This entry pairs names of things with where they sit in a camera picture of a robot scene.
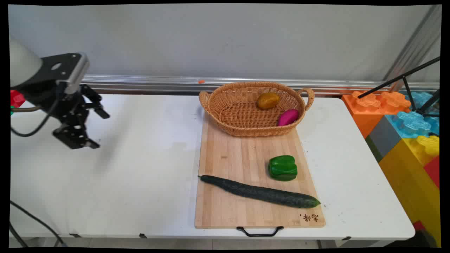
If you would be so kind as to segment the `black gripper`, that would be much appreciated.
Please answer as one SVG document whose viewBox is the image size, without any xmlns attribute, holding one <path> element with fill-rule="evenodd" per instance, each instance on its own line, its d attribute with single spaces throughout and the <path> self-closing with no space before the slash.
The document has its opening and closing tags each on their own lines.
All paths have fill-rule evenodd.
<svg viewBox="0 0 450 253">
<path fill-rule="evenodd" d="M 88 85 L 39 84 L 38 106 L 46 115 L 39 123 L 38 130 L 54 117 L 61 126 L 53 131 L 53 136 L 70 149 L 90 147 L 97 149 L 100 145 L 90 139 L 85 122 L 88 110 L 94 110 L 101 118 L 108 119 L 110 115 L 100 103 L 102 97 Z"/>
</svg>

